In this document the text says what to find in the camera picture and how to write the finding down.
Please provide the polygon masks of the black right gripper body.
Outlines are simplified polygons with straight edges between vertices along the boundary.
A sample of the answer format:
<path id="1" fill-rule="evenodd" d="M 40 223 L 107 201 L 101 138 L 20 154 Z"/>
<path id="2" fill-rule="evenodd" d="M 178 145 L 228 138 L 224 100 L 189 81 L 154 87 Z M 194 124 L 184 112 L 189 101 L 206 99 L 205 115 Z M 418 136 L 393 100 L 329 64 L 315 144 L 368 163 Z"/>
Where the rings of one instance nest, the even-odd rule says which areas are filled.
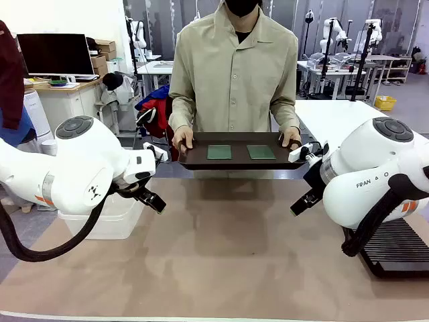
<path id="1" fill-rule="evenodd" d="M 330 167 L 330 159 L 321 157 L 306 157 L 309 165 L 308 172 L 304 175 L 304 180 L 311 189 L 303 196 L 304 202 L 319 202 L 322 199 L 324 190 L 330 179 L 325 174 Z"/>

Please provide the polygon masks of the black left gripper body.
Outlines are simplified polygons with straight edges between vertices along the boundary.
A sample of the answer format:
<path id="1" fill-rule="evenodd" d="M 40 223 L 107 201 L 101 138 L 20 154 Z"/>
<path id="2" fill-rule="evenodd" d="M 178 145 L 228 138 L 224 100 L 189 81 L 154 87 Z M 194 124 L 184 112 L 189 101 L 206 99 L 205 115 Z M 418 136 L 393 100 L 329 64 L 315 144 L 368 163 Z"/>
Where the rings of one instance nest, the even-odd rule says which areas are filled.
<path id="1" fill-rule="evenodd" d="M 153 203 L 156 199 L 156 194 L 145 187 L 145 183 L 135 183 L 132 188 L 132 197 L 142 203 Z"/>

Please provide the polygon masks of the person's left hand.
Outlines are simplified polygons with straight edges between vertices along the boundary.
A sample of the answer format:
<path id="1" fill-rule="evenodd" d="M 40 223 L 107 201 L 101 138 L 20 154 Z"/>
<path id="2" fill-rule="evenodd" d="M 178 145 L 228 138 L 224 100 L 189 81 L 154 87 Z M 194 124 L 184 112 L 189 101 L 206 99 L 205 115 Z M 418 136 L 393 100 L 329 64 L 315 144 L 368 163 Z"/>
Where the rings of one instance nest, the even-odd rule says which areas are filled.
<path id="1" fill-rule="evenodd" d="M 296 150 L 301 146 L 300 130 L 297 127 L 288 127 L 282 132 L 282 147 Z"/>

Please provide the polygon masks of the person's right hand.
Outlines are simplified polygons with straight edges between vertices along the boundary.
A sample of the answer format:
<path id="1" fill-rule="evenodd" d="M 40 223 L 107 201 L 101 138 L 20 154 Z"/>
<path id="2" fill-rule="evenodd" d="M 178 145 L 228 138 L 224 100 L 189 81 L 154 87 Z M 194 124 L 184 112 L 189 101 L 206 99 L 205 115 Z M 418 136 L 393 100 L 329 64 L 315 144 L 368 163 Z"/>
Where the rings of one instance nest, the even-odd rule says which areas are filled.
<path id="1" fill-rule="evenodd" d="M 180 126 L 175 132 L 172 139 L 172 144 L 181 153 L 193 149 L 193 131 L 187 125 Z"/>

